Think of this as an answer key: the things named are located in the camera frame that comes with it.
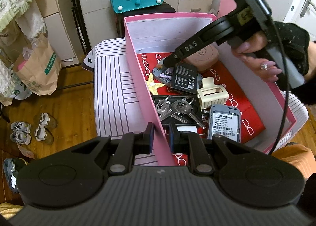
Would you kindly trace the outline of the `right hand with ring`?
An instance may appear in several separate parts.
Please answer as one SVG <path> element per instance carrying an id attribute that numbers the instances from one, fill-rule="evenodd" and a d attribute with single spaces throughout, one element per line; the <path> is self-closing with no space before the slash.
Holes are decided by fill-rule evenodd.
<path id="1" fill-rule="evenodd" d="M 281 69 L 275 66 L 275 62 L 263 58 L 253 58 L 250 53 L 260 51 L 267 45 L 266 35 L 260 31 L 242 43 L 239 47 L 231 48 L 233 55 L 260 77 L 264 82 L 276 82 Z"/>

